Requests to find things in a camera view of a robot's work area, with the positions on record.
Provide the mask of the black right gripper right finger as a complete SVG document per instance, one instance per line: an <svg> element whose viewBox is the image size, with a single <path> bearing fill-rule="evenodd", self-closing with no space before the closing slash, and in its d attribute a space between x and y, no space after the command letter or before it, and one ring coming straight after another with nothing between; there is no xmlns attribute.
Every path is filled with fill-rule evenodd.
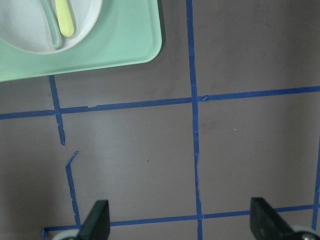
<svg viewBox="0 0 320 240"><path fill-rule="evenodd" d="M250 230L256 240L298 240L299 234L263 197L250 200Z"/></svg>

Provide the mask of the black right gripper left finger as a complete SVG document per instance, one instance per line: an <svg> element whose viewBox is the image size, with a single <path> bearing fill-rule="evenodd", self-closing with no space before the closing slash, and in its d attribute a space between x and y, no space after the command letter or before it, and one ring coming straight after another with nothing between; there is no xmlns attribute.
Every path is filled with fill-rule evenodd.
<svg viewBox="0 0 320 240"><path fill-rule="evenodd" d="M110 235L108 200L97 200L80 228L78 240L107 240Z"/></svg>

